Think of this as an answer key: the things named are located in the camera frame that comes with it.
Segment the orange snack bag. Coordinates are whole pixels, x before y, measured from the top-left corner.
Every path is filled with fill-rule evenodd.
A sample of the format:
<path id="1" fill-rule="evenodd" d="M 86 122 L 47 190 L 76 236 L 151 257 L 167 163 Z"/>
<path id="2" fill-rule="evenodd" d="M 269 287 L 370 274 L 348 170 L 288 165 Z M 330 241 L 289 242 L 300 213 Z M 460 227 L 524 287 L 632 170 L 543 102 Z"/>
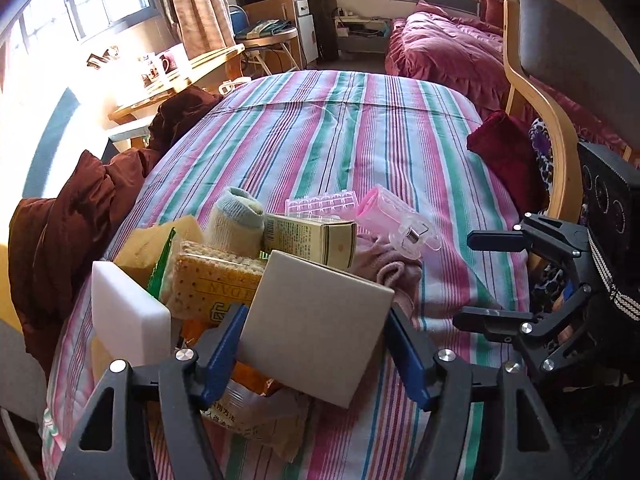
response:
<path id="1" fill-rule="evenodd" d="M 217 327 L 216 323 L 203 322 L 195 318 L 183 321 L 180 330 L 183 347 L 194 347 L 206 330 L 214 330 Z M 235 363 L 231 379 L 260 396 L 272 396 L 283 388 L 280 382 L 240 361 Z"/>

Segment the white foam block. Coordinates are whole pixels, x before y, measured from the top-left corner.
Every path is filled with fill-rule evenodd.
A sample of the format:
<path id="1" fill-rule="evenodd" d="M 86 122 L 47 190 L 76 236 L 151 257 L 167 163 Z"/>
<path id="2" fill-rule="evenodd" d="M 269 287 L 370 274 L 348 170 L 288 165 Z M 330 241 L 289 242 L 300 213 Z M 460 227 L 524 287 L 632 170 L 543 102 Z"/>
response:
<path id="1" fill-rule="evenodd" d="M 113 358 L 140 366 L 170 356 L 169 310 L 115 263 L 93 263 L 91 302 L 96 336 Z"/>

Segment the cracker biscuit pack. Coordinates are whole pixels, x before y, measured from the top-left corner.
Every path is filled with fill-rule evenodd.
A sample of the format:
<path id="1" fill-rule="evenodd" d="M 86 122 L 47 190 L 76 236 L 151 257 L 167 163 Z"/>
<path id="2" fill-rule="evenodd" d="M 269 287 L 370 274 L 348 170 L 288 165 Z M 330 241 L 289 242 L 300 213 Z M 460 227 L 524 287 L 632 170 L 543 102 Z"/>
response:
<path id="1" fill-rule="evenodd" d="M 218 326 L 232 304 L 250 306 L 265 267 L 265 259 L 179 240 L 169 252 L 160 302 L 173 318 Z"/>

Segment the beige cardboard box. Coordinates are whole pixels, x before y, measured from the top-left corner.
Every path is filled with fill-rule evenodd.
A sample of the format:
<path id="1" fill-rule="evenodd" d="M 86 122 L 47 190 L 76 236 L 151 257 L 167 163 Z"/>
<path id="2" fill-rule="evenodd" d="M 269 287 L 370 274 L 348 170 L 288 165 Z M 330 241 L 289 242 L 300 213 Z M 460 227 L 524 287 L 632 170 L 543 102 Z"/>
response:
<path id="1" fill-rule="evenodd" d="M 393 289 L 275 250 L 238 358 L 288 388 L 348 408 L 393 298 Z"/>

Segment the pink knit cloth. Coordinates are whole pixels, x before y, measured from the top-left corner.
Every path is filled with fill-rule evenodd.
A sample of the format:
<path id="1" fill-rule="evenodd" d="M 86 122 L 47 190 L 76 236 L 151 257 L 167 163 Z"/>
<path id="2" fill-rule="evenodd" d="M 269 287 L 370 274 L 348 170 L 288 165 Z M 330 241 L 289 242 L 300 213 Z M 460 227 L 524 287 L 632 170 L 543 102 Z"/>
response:
<path id="1" fill-rule="evenodd" d="M 393 289 L 394 303 L 412 318 L 423 271 L 418 260 L 401 255 L 385 236 L 358 235 L 351 274 Z"/>

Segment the dark red cushion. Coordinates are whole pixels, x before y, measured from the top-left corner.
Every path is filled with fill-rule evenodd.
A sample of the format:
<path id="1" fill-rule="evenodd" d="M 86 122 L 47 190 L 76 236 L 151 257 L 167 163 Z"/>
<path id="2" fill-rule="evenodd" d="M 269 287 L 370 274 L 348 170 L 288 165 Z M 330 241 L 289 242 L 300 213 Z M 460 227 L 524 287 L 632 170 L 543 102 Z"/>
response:
<path id="1" fill-rule="evenodd" d="M 509 193 L 518 213 L 539 212 L 549 205 L 549 192 L 522 123 L 497 110 L 466 139 L 466 148 L 480 156 Z"/>

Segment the yellow sponge block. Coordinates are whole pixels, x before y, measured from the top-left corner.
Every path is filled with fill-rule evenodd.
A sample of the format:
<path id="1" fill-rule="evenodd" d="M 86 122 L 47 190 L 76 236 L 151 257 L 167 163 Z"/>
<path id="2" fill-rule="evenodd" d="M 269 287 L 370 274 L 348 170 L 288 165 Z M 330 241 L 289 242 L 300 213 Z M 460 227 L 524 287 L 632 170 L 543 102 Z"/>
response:
<path id="1" fill-rule="evenodd" d="M 203 241 L 198 220 L 193 216 L 185 216 L 175 221 L 133 230 L 124 246 L 120 248 L 114 263 L 142 288 L 145 288 L 148 286 L 152 271 L 171 231 L 175 231 L 185 240 L 197 243 Z"/>

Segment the rolled light green sock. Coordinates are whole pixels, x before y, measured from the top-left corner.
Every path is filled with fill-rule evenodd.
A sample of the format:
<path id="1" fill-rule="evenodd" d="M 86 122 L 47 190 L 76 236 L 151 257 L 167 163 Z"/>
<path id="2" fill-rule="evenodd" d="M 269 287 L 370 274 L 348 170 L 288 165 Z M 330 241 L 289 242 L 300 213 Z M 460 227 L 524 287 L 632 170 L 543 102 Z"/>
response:
<path id="1" fill-rule="evenodd" d="M 225 188 L 209 214 L 204 243 L 239 257 L 257 258 L 262 249 L 265 213 L 242 188 Z"/>

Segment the pink transparent plastic case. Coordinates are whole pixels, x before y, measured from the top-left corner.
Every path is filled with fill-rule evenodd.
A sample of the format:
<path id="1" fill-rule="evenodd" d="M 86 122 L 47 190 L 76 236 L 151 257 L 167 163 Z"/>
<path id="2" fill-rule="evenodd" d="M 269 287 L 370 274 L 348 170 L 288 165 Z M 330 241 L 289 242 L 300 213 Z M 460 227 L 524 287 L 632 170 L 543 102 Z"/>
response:
<path id="1" fill-rule="evenodd" d="M 424 214 L 382 185 L 358 198 L 354 191 L 289 198 L 285 214 L 304 219 L 355 221 L 373 236 L 385 236 L 401 255 L 418 260 L 428 250 L 438 252 L 442 240 Z"/>

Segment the wooden chair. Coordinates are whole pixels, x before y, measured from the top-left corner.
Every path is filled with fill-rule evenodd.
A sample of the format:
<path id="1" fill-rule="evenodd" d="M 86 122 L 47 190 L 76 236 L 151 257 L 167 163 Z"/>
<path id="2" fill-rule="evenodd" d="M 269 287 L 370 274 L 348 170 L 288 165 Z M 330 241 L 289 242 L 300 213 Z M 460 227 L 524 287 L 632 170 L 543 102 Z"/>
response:
<path id="1" fill-rule="evenodd" d="M 551 88 L 613 128 L 639 151 L 639 70 L 599 29 L 556 0 L 503 1 L 506 111 L 528 104 L 546 123 L 554 173 L 547 214 L 575 222 L 582 209 L 578 135 Z"/>

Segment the dark brown blanket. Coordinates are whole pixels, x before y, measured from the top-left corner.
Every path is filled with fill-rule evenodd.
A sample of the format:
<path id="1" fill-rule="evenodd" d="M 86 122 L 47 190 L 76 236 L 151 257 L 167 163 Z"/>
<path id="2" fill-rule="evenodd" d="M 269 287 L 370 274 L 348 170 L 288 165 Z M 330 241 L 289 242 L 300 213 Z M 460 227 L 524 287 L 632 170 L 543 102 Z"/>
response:
<path id="1" fill-rule="evenodd" d="M 221 100 L 186 88 L 158 108 L 146 148 L 130 148 L 107 164 L 83 152 L 58 196 L 18 203 L 9 228 L 11 299 L 26 350 L 45 373 L 93 261 L 130 213 L 145 179 Z"/>

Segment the green gold small box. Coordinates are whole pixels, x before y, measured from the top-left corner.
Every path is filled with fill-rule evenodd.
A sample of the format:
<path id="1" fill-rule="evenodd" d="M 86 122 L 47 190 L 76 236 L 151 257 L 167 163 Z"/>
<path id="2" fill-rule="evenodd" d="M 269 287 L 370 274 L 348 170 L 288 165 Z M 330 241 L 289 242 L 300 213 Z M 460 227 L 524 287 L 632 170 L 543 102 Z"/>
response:
<path id="1" fill-rule="evenodd" d="M 356 239 L 357 226 L 353 221 L 265 215 L 262 239 L 265 252 L 278 250 L 347 270 L 356 252 Z"/>

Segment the pink quilted bed cover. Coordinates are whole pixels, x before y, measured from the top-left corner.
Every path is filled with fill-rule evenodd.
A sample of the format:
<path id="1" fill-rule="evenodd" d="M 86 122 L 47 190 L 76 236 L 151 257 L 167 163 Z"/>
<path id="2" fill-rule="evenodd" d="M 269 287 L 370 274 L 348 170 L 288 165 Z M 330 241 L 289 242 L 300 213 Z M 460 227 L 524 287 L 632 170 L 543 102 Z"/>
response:
<path id="1" fill-rule="evenodd" d="M 480 118 L 506 109 L 511 90 L 503 68 L 503 0 L 482 0 L 480 17 L 457 16 L 420 0 L 406 18 L 396 18 L 385 57 L 387 75 L 441 84 L 465 96 Z M 639 151 L 612 128 L 611 122 L 529 75 L 559 104 L 587 142 L 606 145 L 638 167 Z"/>

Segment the grey yellow blue headboard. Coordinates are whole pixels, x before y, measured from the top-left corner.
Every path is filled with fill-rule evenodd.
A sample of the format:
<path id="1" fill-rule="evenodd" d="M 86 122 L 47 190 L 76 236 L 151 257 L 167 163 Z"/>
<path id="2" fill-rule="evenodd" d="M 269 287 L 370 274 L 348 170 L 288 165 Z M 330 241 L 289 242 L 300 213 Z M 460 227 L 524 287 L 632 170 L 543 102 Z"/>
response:
<path id="1" fill-rule="evenodd" d="M 26 178 L 28 196 L 42 194 L 64 130 L 79 106 L 65 89 L 35 150 Z M 9 414 L 40 424 L 46 404 L 46 378 L 41 366 L 26 352 L 22 326 L 11 302 L 6 246 L 1 246 L 1 407 Z"/>

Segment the wooden desk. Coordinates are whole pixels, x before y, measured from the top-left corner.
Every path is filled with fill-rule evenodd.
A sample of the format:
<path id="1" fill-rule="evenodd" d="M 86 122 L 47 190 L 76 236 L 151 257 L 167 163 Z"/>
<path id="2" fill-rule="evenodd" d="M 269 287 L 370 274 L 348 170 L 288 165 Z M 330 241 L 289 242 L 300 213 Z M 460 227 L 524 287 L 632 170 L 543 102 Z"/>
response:
<path id="1" fill-rule="evenodd" d="M 208 93 L 219 94 L 219 87 L 228 80 L 242 77 L 242 44 L 210 51 L 190 61 L 185 70 L 174 70 L 170 75 L 160 78 L 146 88 L 142 97 L 130 104 L 125 104 L 107 114 L 107 118 L 116 124 L 124 124 L 137 119 L 137 114 L 148 108 L 157 109 L 166 101 L 185 88 L 197 86 Z"/>

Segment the folding side table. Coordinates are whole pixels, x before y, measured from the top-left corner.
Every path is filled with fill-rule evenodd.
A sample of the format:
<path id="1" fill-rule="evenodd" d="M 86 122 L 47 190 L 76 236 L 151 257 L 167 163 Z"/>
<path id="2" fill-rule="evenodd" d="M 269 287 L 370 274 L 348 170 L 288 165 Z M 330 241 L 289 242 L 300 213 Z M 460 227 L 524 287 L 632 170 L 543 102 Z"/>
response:
<path id="1" fill-rule="evenodd" d="M 290 21 L 272 18 L 241 30 L 235 36 L 235 41 L 244 46 L 247 62 L 259 66 L 265 75 L 271 75 L 265 52 L 276 56 L 281 73 L 300 70 L 290 47 L 290 43 L 297 37 L 297 28 Z"/>

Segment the white mini fridge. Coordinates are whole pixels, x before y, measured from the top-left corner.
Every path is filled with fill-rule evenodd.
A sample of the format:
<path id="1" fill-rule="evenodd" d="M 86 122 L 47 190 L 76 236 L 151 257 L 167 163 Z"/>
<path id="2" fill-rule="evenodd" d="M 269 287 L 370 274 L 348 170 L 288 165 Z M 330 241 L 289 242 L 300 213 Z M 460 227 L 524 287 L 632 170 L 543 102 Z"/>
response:
<path id="1" fill-rule="evenodd" d="M 309 0 L 294 0 L 294 4 L 299 41 L 304 52 L 305 64 L 308 65 L 316 62 L 319 57 L 314 17 L 311 14 Z"/>

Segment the right beige curtain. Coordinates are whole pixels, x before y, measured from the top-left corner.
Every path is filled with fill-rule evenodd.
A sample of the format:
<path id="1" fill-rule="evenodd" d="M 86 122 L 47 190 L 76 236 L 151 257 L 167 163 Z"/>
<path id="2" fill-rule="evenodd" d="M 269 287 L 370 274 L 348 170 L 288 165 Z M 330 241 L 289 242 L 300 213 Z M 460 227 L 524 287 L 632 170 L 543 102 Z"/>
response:
<path id="1" fill-rule="evenodd" d="M 172 0 L 188 58 L 235 45 L 228 0 Z"/>

